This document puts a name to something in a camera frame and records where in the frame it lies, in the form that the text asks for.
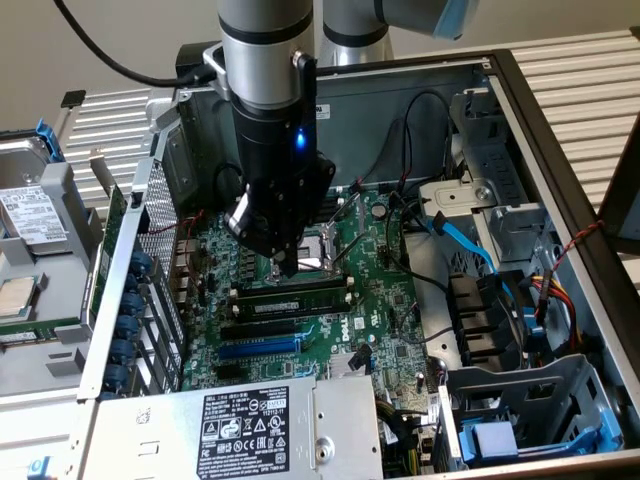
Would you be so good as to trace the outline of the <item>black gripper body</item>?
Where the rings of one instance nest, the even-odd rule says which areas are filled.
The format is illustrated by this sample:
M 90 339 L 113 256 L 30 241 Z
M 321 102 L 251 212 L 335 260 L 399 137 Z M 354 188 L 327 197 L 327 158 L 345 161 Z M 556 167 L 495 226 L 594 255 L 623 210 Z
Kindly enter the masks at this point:
M 233 100 L 239 159 L 250 194 L 303 194 L 316 149 L 316 101 L 276 109 Z

